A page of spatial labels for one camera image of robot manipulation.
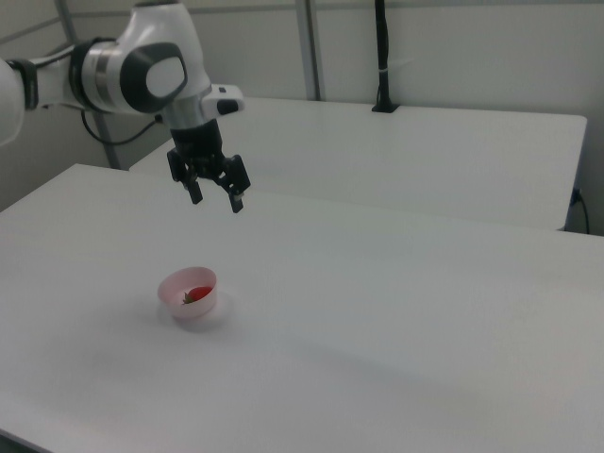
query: white wall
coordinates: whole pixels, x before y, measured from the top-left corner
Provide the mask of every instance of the white wall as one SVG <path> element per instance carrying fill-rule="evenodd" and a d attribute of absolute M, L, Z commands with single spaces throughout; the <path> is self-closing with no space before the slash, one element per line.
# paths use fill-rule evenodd
<path fill-rule="evenodd" d="M 374 103 L 373 2 L 317 4 L 327 100 Z M 604 5 L 388 8 L 387 16 L 391 64 L 408 60 L 391 73 L 394 101 L 588 118 L 578 185 L 593 232 L 604 234 Z M 583 230 L 579 207 L 570 227 Z"/>
<path fill-rule="evenodd" d="M 0 0 L 1 59 L 43 56 L 65 42 L 54 2 Z M 75 163 L 108 165 L 79 115 L 61 108 L 29 112 L 17 140 L 0 147 L 0 210 Z"/>
<path fill-rule="evenodd" d="M 89 39 L 120 36 L 135 3 L 71 0 L 68 7 L 76 35 Z M 247 96 L 306 99 L 294 0 L 184 3 L 191 9 L 212 81 L 238 85 Z M 111 138 L 120 140 L 149 120 L 115 115 L 107 122 Z M 168 131 L 156 126 L 135 143 L 116 148 L 122 167 L 129 168 L 168 139 Z"/>

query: pink bowl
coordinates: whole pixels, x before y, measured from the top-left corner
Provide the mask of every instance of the pink bowl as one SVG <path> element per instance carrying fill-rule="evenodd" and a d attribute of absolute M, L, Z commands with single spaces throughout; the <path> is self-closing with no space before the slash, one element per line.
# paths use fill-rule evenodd
<path fill-rule="evenodd" d="M 211 291 L 205 297 L 184 304 L 185 293 L 197 286 L 209 286 Z M 196 318 L 206 314 L 216 305 L 216 274 L 206 267 L 188 267 L 165 278 L 159 288 L 158 297 L 175 318 Z"/>

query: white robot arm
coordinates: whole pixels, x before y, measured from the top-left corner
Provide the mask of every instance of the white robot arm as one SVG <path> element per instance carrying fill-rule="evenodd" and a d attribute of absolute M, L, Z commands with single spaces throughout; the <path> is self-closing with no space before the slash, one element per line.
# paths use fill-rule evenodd
<path fill-rule="evenodd" d="M 170 128 L 175 181 L 202 200 L 197 178 L 243 208 L 250 186 L 241 157 L 225 158 L 216 118 L 243 109 L 235 86 L 212 85 L 193 21 L 177 0 L 140 3 L 117 40 L 97 38 L 44 59 L 0 60 L 0 144 L 18 134 L 24 112 L 66 105 L 101 113 L 155 114 Z"/>

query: strawberry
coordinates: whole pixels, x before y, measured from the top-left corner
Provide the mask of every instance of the strawberry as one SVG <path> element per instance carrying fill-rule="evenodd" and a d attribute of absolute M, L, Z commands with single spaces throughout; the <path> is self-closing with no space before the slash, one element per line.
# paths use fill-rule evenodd
<path fill-rule="evenodd" d="M 192 304 L 193 302 L 198 301 L 199 299 L 203 299 L 207 296 L 211 291 L 211 287 L 209 286 L 198 286 L 197 288 L 193 288 L 188 293 L 185 293 L 185 298 L 183 299 L 183 304 Z"/>

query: cable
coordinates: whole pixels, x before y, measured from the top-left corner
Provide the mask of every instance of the cable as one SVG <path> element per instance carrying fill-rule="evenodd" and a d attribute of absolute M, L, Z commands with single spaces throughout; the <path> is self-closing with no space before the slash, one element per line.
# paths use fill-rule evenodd
<path fill-rule="evenodd" d="M 578 200 L 581 205 L 583 206 L 583 213 L 585 214 L 585 232 L 587 234 L 590 234 L 589 231 L 589 214 L 587 213 L 587 205 L 585 204 L 585 200 L 583 199 L 583 197 L 581 196 L 581 194 L 579 194 L 579 198 Z"/>
<path fill-rule="evenodd" d="M 42 62 L 36 64 L 36 68 L 37 69 L 44 68 L 44 67 L 46 67 L 46 66 L 48 66 L 50 64 L 56 63 L 57 61 L 61 61 L 62 59 L 66 59 L 67 57 L 70 57 L 71 55 L 72 55 L 72 52 L 70 51 L 70 52 L 67 52 L 65 54 L 58 55 L 58 56 L 54 57 L 53 59 L 47 59 L 45 61 L 42 61 Z"/>
<path fill-rule="evenodd" d="M 133 135 L 129 139 L 125 139 L 125 140 L 122 140 L 120 142 L 109 142 L 107 140 L 104 140 L 104 139 L 100 138 L 98 135 L 96 135 L 94 133 L 94 131 L 92 131 L 91 127 L 88 124 L 88 121 L 86 120 L 86 110 L 82 110 L 81 114 L 82 114 L 82 123 L 84 124 L 84 127 L 86 128 L 86 131 L 91 135 L 91 137 L 93 137 L 96 141 L 101 142 L 102 144 L 109 145 L 109 146 L 120 146 L 122 144 L 132 143 L 136 139 L 138 139 L 139 137 L 141 137 L 142 134 L 144 134 L 147 130 L 149 130 L 151 127 L 153 127 L 155 125 L 155 123 L 157 122 L 157 121 L 152 121 L 147 126 L 143 127 L 143 129 L 141 129 L 137 134 Z"/>

